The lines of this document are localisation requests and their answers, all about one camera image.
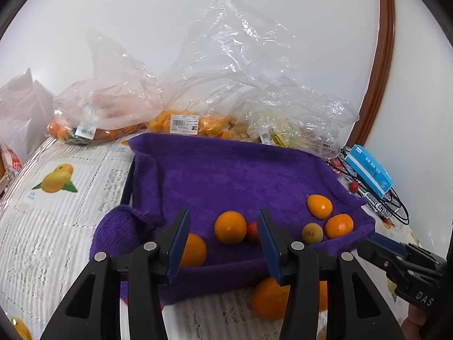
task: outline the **metal pin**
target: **metal pin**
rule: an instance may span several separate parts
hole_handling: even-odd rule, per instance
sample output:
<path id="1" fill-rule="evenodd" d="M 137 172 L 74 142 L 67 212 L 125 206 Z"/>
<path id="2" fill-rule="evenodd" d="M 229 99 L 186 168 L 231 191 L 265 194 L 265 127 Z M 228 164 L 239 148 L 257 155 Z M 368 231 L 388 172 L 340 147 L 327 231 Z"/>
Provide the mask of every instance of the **metal pin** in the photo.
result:
<path id="1" fill-rule="evenodd" d="M 103 261 L 107 258 L 107 254 L 105 252 L 98 252 L 94 255 L 94 260 L 95 261 Z"/>
<path id="2" fill-rule="evenodd" d="M 350 254 L 349 252 L 343 252 L 341 254 L 341 258 L 344 259 L 345 261 L 352 261 L 354 259 L 354 256 L 352 254 Z"/>
<path id="3" fill-rule="evenodd" d="M 301 251 L 305 248 L 305 245 L 302 242 L 292 242 L 291 248 L 293 248 L 295 251 Z"/>
<path id="4" fill-rule="evenodd" d="M 157 248 L 157 244 L 154 243 L 154 242 L 147 242 L 143 245 L 143 248 L 146 250 L 146 251 L 153 251 Z"/>

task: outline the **light blue pack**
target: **light blue pack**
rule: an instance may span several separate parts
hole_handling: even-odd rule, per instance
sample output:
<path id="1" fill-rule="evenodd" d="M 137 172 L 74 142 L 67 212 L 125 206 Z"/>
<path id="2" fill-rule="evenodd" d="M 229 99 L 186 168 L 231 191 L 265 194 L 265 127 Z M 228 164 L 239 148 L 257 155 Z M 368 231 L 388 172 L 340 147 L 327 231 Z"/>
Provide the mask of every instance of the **light blue pack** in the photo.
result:
<path id="1" fill-rule="evenodd" d="M 362 177 L 365 183 L 383 197 L 393 185 L 393 179 L 371 154 L 361 145 L 354 145 L 345 161 Z"/>

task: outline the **purple fabric tray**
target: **purple fabric tray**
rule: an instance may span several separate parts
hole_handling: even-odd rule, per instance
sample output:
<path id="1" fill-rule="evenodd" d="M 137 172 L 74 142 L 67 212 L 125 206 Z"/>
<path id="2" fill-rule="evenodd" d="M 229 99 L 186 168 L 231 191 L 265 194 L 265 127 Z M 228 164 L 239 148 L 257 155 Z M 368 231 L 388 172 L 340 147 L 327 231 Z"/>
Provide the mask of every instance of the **purple fabric tray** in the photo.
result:
<path id="1" fill-rule="evenodd" d="M 110 211 L 97 227 L 90 257 L 105 251 L 129 253 L 171 223 L 178 210 L 192 216 L 191 232 L 201 236 L 208 255 L 202 267 L 181 269 L 171 286 L 160 288 L 163 305 L 194 296 L 254 286 L 269 275 L 260 245 L 223 245 L 214 237 L 214 222 L 223 212 L 242 213 L 250 223 L 267 208 L 275 222 L 300 240 L 309 222 L 323 226 L 307 210 L 310 194 L 322 194 L 334 214 L 348 213 L 354 231 L 312 245 L 328 255 L 352 249 L 374 231 L 374 219 L 361 208 L 365 201 L 346 191 L 320 158 L 262 144 L 191 136 L 143 134 L 129 145 L 135 153 L 130 175 L 132 205 Z M 125 298 L 125 287 L 121 290 Z"/>

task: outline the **fruit-patterned tablecloth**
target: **fruit-patterned tablecloth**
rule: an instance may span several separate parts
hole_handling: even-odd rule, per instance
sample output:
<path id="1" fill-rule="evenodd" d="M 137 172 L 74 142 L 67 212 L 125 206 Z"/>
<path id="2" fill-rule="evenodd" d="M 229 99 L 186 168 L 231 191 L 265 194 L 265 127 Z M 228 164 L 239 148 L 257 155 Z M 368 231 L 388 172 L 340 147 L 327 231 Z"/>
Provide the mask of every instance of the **fruit-patterned tablecloth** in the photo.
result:
<path id="1" fill-rule="evenodd" d="M 34 339 L 40 337 L 58 303 L 87 264 L 97 224 L 119 204 L 133 158 L 122 140 L 80 147 L 48 139 L 0 200 L 0 305 L 9 318 L 21 318 Z M 57 191 L 44 192 L 40 187 L 44 178 Z M 414 242 L 410 229 L 397 223 L 385 226 L 377 219 L 376 231 L 398 241 Z M 359 260 L 398 321 L 402 321 L 407 303 L 389 291 L 383 271 Z M 258 318 L 249 298 L 250 290 L 238 290 L 165 307 L 168 337 L 278 339 L 282 321 L 272 323 Z M 321 331 L 326 313 L 319 316 Z M 128 339 L 124 303 L 121 328 L 122 337 Z"/>

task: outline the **wall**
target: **wall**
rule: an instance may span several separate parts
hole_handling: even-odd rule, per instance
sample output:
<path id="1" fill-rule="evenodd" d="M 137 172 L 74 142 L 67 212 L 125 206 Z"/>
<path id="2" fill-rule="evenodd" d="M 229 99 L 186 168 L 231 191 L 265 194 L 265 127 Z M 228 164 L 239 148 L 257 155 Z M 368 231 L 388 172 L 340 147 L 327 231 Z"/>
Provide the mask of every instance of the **wall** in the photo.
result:
<path id="1" fill-rule="evenodd" d="M 453 217 L 453 48 L 421 0 L 395 4 L 390 78 L 366 148 L 394 177 L 423 247 L 445 256 Z"/>
<path id="2" fill-rule="evenodd" d="M 31 67 L 53 94 L 91 77 L 83 39 L 95 26 L 161 75 L 190 22 L 213 0 L 29 0 L 0 41 L 0 85 Z M 378 0 L 245 0 L 307 43 L 305 85 L 360 107 L 378 29 Z M 350 129 L 341 136 L 346 141 Z"/>

